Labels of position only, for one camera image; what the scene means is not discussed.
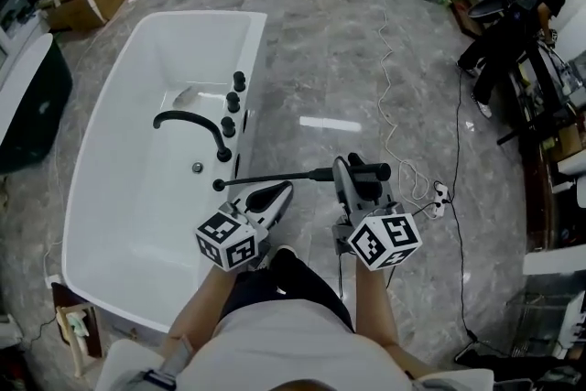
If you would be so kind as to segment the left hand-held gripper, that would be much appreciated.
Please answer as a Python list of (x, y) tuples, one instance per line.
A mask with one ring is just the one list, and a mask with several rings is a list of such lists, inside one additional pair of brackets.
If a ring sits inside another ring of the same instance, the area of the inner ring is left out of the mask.
[(281, 220), (292, 197), (290, 181), (267, 181), (245, 187), (233, 202), (200, 204), (195, 215), (198, 273), (257, 266), (268, 230)]

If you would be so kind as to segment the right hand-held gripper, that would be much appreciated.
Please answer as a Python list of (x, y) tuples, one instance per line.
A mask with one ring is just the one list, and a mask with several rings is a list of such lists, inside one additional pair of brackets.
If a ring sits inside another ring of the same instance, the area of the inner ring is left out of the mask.
[[(375, 271), (404, 263), (422, 246), (422, 240), (414, 216), (403, 212), (399, 203), (391, 203), (389, 180), (361, 182), (354, 177), (350, 166), (368, 164), (377, 163), (366, 163), (355, 152), (348, 155), (347, 162), (342, 157), (334, 159), (334, 186), (347, 216), (332, 226), (332, 235), (337, 255), (355, 255), (368, 270)], [(359, 207), (377, 208), (360, 211)]]

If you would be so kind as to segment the black handheld shower wand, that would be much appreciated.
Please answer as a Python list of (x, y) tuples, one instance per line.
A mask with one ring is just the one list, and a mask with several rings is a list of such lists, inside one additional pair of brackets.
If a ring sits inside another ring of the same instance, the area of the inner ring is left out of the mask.
[[(350, 168), (354, 177), (361, 182), (387, 181), (391, 176), (391, 168), (386, 163), (368, 164), (364, 166), (350, 166)], [(293, 179), (309, 179), (318, 182), (333, 182), (332, 168), (316, 168), (307, 172), (277, 174), (245, 179), (216, 179), (213, 182), (212, 187), (216, 191), (222, 191), (227, 186)]]

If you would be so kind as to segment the person's left forearm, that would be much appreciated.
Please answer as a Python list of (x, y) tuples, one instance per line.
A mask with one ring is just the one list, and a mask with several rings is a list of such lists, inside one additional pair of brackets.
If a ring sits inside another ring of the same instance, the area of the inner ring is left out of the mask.
[(182, 338), (195, 353), (212, 338), (236, 277), (235, 271), (225, 272), (217, 266), (210, 270), (170, 327), (161, 346), (163, 356), (170, 356)]

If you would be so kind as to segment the person's right forearm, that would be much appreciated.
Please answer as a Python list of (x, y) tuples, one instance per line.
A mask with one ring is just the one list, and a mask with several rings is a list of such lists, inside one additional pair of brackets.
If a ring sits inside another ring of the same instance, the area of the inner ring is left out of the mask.
[(355, 290), (356, 332), (385, 349), (398, 346), (398, 332), (386, 289), (385, 273), (382, 270), (370, 271), (357, 260)]

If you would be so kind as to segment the white rectangular bathtub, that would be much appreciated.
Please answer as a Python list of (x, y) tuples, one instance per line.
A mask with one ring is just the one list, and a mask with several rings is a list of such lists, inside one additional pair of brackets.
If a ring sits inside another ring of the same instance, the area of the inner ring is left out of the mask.
[[(94, 106), (72, 177), (62, 271), (67, 286), (94, 305), (165, 332), (207, 273), (198, 273), (195, 215), (234, 189), (216, 179), (247, 175), (266, 78), (266, 21), (242, 11), (159, 12), (135, 27)], [(226, 94), (242, 71), (240, 110)], [(236, 134), (216, 157), (212, 134), (154, 117), (187, 111), (213, 121), (231, 116)], [(196, 174), (191, 167), (203, 165)]]

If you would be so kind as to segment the dark bathtub with white rim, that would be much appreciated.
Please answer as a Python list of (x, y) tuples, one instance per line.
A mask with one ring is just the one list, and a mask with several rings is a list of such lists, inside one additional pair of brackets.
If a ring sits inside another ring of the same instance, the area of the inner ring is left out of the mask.
[(51, 150), (72, 90), (54, 36), (37, 38), (0, 88), (0, 176), (37, 165)]

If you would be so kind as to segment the person's white shoe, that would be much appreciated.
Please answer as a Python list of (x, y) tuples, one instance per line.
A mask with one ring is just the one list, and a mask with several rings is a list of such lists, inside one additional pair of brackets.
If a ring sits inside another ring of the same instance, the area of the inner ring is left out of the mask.
[(278, 247), (271, 247), (259, 264), (254, 268), (254, 271), (270, 268), (271, 265), (275, 263), (276, 258), (280, 259), (284, 255), (292, 255), (294, 258), (298, 258), (297, 251), (290, 245), (282, 244)]

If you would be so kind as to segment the white power strip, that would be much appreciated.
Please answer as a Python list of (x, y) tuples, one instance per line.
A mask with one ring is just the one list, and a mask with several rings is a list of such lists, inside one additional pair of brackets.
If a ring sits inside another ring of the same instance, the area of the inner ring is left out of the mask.
[(446, 205), (450, 202), (448, 187), (439, 181), (434, 182), (434, 207), (432, 216), (434, 219), (441, 218), (444, 215)]

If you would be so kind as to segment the person's black trousers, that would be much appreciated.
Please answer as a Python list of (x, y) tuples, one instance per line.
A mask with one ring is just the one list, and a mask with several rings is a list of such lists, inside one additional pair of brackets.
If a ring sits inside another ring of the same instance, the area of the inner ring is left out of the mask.
[(284, 255), (268, 269), (240, 273), (220, 319), (257, 303), (277, 300), (307, 300), (325, 307), (354, 331), (349, 311), (333, 289), (299, 258)]

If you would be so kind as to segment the black gooseneck faucet spout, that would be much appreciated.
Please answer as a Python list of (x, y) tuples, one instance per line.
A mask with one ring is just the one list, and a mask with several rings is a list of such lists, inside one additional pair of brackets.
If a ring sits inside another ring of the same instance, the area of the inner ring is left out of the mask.
[(159, 129), (161, 124), (167, 121), (188, 122), (207, 129), (212, 134), (216, 144), (217, 159), (222, 163), (226, 163), (231, 160), (232, 151), (224, 144), (219, 127), (210, 119), (187, 111), (165, 111), (157, 114), (154, 117), (152, 125), (155, 129)]

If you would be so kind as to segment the person's white shirt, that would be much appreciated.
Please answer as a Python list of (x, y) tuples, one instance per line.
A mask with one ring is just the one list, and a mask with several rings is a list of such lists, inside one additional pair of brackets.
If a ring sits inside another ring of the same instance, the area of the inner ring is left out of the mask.
[(494, 391), (486, 369), (411, 378), (381, 346), (306, 300), (238, 309), (198, 352), (182, 343), (167, 360), (135, 342), (115, 342), (96, 391), (271, 391), (299, 381), (327, 391)]

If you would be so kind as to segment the white countertop slab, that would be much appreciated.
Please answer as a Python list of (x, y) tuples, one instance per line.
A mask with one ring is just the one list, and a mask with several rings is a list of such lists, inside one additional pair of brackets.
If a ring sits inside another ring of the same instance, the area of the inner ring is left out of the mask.
[(586, 244), (525, 255), (525, 276), (571, 274), (586, 270)]

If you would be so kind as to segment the dark wooden stool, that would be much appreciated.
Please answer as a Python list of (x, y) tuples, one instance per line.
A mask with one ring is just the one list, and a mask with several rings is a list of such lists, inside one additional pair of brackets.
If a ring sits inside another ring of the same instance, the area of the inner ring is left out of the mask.
[[(88, 303), (89, 306), (86, 309), (86, 317), (84, 322), (89, 330), (90, 336), (85, 339), (87, 344), (87, 352), (84, 354), (84, 375), (92, 369), (93, 366), (97, 365), (104, 358), (104, 350), (102, 345), (102, 324), (101, 317), (98, 309), (88, 300), (72, 292), (68, 287), (62, 284), (53, 284), (52, 299), (55, 308), (55, 319), (56, 319), (56, 308), (57, 307), (71, 307), (77, 304)], [(66, 343), (63, 333), (60, 331), (61, 340), (69, 347)]]

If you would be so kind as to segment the cream long-handled brush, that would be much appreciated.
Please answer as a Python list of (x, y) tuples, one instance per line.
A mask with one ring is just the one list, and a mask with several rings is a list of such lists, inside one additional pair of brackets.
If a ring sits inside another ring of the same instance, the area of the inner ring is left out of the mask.
[(56, 320), (71, 349), (76, 378), (82, 378), (84, 375), (83, 356), (87, 352), (85, 339), (90, 336), (90, 333), (83, 320), (86, 317), (85, 311), (88, 306), (88, 303), (82, 303), (71, 307), (56, 308)]

